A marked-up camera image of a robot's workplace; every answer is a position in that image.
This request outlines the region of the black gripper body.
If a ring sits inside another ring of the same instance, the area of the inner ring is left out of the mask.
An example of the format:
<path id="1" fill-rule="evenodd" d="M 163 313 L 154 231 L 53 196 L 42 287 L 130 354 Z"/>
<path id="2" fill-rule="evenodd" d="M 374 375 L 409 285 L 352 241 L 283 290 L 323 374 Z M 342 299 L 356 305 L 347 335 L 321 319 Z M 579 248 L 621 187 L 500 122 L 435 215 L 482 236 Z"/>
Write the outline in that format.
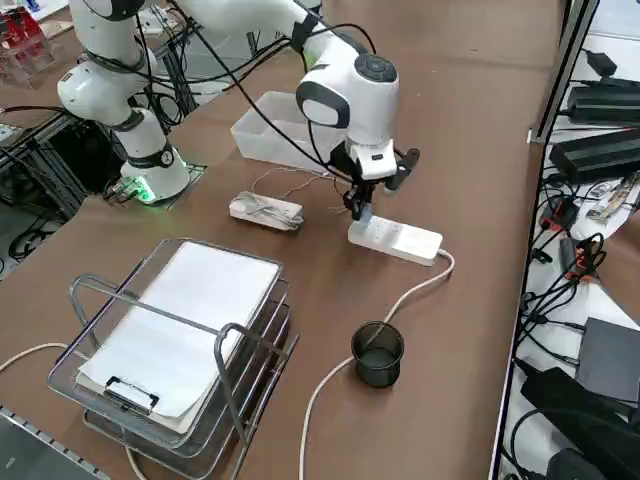
<path id="1" fill-rule="evenodd" d="M 376 187 L 379 183 L 384 183 L 395 175 L 395 170 L 392 170 L 391 172 L 383 172 L 375 177 L 366 179 L 360 161 L 350 156 L 349 146 L 346 142 L 339 143 L 331 150 L 329 166 L 350 178 L 352 187 L 356 187 L 359 190 L 360 198 L 363 198 L 363 190 L 367 185 Z"/>

